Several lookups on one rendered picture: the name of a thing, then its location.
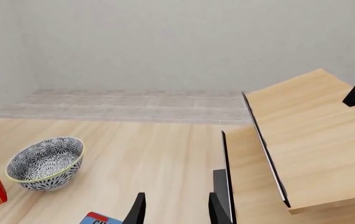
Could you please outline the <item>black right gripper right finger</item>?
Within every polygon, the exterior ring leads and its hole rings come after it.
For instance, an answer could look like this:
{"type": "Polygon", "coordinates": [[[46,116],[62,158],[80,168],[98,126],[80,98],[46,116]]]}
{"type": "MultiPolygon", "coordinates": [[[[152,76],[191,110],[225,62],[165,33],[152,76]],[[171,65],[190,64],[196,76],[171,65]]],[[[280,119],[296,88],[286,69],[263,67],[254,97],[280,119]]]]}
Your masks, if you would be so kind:
{"type": "Polygon", "coordinates": [[[232,224],[214,192],[209,193],[208,210],[211,224],[232,224]]]}

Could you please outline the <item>blue and red printed box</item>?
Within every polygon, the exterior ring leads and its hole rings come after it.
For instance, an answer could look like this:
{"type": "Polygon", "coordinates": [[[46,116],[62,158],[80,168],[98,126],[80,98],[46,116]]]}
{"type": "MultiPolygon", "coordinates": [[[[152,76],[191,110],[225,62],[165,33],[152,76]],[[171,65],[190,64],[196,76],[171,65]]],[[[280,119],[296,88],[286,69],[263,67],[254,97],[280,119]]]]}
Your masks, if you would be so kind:
{"type": "Polygon", "coordinates": [[[96,212],[89,212],[79,224],[122,224],[122,221],[96,212]]]}

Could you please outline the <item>pale wooden cabinet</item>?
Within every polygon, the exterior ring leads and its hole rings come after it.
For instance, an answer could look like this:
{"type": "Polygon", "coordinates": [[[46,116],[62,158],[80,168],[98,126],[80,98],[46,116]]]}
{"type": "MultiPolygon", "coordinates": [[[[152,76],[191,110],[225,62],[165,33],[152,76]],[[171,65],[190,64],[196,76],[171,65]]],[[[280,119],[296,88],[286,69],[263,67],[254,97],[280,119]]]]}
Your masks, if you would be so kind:
{"type": "Polygon", "coordinates": [[[310,224],[355,224],[353,87],[318,69],[242,95],[288,212],[310,224]]]}

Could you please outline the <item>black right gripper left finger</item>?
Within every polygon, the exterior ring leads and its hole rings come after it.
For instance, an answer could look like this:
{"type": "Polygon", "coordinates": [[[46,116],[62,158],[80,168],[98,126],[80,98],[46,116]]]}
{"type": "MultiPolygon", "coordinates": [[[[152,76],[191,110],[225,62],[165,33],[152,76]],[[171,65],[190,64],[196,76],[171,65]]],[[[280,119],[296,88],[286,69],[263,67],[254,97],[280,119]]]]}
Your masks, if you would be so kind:
{"type": "Polygon", "coordinates": [[[123,224],[144,224],[146,211],[146,200],[145,193],[140,192],[127,214],[126,218],[123,220],[123,224]]]}

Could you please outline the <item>pale wooden drawer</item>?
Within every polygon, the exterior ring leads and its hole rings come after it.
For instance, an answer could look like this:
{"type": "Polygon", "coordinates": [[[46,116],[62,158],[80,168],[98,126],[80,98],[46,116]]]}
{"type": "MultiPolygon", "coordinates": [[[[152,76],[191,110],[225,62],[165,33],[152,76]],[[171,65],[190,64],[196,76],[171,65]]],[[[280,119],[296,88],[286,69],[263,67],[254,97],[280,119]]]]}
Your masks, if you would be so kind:
{"type": "Polygon", "coordinates": [[[225,132],[226,164],[237,224],[294,224],[254,128],[225,132]]]}

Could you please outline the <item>black-and-white patterned bowl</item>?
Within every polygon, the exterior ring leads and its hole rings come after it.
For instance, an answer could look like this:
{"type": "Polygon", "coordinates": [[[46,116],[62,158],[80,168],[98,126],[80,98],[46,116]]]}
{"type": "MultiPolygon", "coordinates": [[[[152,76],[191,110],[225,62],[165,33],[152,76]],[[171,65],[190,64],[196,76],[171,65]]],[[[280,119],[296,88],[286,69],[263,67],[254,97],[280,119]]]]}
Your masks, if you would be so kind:
{"type": "Polygon", "coordinates": [[[61,136],[44,139],[11,159],[6,165],[6,177],[27,190],[58,190],[80,170],[84,150],[84,144],[78,138],[61,136]]]}

